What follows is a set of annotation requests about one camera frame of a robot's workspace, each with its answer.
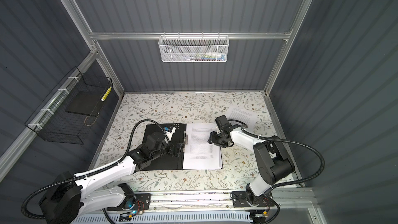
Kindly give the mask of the orange folder black inside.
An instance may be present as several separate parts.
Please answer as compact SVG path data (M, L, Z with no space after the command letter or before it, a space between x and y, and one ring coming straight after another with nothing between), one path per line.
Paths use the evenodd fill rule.
M223 168L221 148L209 144L210 133L216 130L212 123L162 124L167 140L160 141L160 128L147 125L143 145L150 151L151 161L142 171L156 170L220 170Z

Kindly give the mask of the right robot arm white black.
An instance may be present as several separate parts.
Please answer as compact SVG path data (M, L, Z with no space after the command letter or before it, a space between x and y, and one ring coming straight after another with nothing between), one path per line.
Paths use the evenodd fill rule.
M285 146L277 136L270 138L255 135L245 130L247 125L239 120L229 120L225 115L215 119L218 131L212 131L208 143L221 148L234 145L243 147L255 156L259 175L246 186L246 201L249 205L260 204L273 185L295 171L294 163Z

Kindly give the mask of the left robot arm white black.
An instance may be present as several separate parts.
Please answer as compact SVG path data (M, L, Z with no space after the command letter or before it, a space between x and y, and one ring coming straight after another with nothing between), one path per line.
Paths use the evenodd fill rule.
M124 176L142 171L162 157L180 157L183 153L183 132L171 129L153 132L144 138L142 144L130 150L115 162L91 171L71 175L59 175L54 186L47 189L39 201L44 219L49 224L70 224L77 217L97 210L144 210L145 204L138 200L126 183L120 183L109 190L104 185Z

